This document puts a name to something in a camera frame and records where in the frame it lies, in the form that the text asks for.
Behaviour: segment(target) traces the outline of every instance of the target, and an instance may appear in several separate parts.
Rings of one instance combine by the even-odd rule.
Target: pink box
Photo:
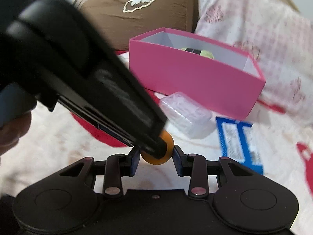
[[[180,48],[207,50],[214,59]],[[169,28],[130,39],[129,66],[145,88],[166,95],[181,91],[207,109],[238,120],[247,117],[265,85],[248,53]]]

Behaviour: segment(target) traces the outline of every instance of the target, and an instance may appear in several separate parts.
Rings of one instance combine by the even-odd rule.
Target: blue packet
[[[252,137],[252,124],[216,117],[223,156],[245,165],[263,175],[260,154]]]

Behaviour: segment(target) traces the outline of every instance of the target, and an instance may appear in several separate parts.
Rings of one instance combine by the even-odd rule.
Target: orange ball
[[[172,136],[167,131],[163,130],[161,132],[160,137],[165,141],[167,145],[166,153],[161,159],[156,159],[153,156],[147,154],[146,152],[141,151],[140,155],[147,163],[153,165],[160,165],[166,163],[172,157],[174,149],[174,140]]]

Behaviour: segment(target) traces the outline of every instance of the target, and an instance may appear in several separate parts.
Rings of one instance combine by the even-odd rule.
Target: brown cushion
[[[88,0],[81,7],[81,12],[117,50],[128,50],[130,38],[157,28],[192,31],[194,0],[155,0],[145,8],[124,13],[127,1]],[[131,7],[129,3],[127,9],[145,4]]]

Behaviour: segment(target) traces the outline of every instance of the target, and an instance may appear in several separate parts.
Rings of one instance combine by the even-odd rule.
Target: pink checkered pattern
[[[199,0],[196,33],[246,50],[266,77],[261,98],[313,124],[313,23],[278,0]]]

